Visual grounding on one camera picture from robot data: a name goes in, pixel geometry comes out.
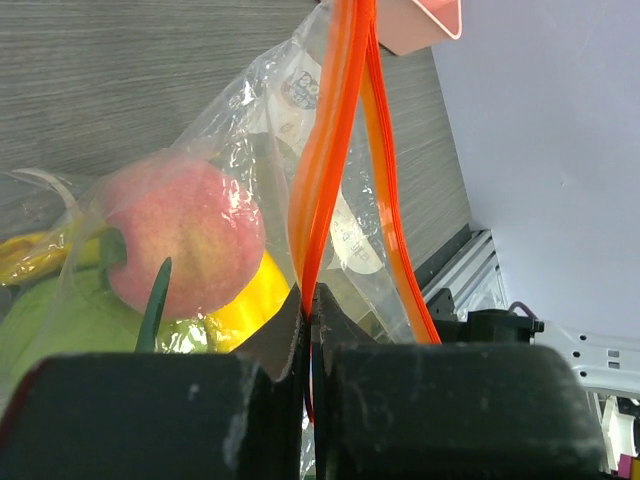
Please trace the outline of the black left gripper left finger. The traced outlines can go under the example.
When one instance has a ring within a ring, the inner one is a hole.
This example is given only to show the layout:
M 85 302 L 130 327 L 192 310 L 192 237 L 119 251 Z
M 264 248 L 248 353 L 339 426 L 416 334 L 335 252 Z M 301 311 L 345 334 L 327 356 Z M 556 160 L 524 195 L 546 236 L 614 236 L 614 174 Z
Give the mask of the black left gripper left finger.
M 49 357 L 1 421 L 5 479 L 296 479 L 300 293 L 227 354 Z

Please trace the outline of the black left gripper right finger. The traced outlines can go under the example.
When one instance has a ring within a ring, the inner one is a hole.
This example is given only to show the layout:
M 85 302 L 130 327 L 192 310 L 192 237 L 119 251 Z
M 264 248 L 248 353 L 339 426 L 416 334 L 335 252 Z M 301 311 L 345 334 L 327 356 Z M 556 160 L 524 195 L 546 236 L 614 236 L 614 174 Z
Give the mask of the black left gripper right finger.
M 568 363 L 524 343 L 379 344 L 319 285 L 321 479 L 598 479 L 599 426 Z

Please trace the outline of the pink fake peach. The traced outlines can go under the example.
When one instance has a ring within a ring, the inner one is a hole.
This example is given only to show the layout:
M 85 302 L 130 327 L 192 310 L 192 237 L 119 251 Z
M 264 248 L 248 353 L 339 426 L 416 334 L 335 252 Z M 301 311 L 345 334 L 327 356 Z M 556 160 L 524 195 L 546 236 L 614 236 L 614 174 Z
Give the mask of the pink fake peach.
M 259 269 L 266 233 L 251 194 L 206 160 L 146 160 L 104 187 L 107 225 L 124 243 L 111 263 L 115 295 L 145 310 L 165 260 L 172 270 L 163 316 L 184 319 L 231 303 Z

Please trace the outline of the clear zip top bag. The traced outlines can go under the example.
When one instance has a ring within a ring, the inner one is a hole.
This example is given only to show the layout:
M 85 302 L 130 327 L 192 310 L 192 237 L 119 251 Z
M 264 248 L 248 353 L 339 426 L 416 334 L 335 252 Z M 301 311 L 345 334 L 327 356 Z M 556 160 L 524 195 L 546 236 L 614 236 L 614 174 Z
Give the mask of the clear zip top bag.
M 438 343 L 405 241 L 391 112 L 383 75 L 374 1 L 323 1 L 291 37 L 258 56 L 169 147 L 88 185 L 38 169 L 17 170 L 8 186 L 38 188 L 31 212 L 61 207 L 47 227 L 29 227 L 16 206 L 3 210 L 7 239 L 45 232 L 71 250 L 61 268 L 21 285 L 15 301 L 56 278 L 58 291 L 87 269 L 105 273 L 124 259 L 124 243 L 100 205 L 105 185 L 151 160 L 206 160 L 235 178 L 262 214 L 269 253 L 289 292 L 312 310 L 316 286 L 344 287 L 346 309 L 365 307 L 395 343 Z M 198 314 L 163 316 L 171 260 L 151 288 L 135 351 L 226 354 L 215 350 Z

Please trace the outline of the yellow fake banana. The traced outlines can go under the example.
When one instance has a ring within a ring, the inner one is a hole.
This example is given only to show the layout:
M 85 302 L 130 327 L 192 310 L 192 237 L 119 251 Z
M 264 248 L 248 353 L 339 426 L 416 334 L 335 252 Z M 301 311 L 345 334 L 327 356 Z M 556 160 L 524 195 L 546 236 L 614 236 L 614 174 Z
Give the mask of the yellow fake banana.
M 1 243 L 1 284 L 21 285 L 62 267 L 71 244 L 45 232 L 19 235 Z M 269 253 L 249 284 L 227 306 L 204 317 L 204 328 L 215 350 L 239 347 L 273 315 L 289 293 L 289 285 Z

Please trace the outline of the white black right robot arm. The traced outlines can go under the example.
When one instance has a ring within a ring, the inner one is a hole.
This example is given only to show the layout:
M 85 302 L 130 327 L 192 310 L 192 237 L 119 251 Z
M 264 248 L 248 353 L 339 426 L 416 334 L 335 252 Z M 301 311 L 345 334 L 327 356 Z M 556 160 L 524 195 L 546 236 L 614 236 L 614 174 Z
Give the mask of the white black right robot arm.
M 539 318 L 520 301 L 505 309 L 463 310 L 469 339 L 520 341 L 554 349 L 568 363 L 586 393 L 600 426 L 603 470 L 615 479 L 639 477 L 639 342 L 562 327 Z

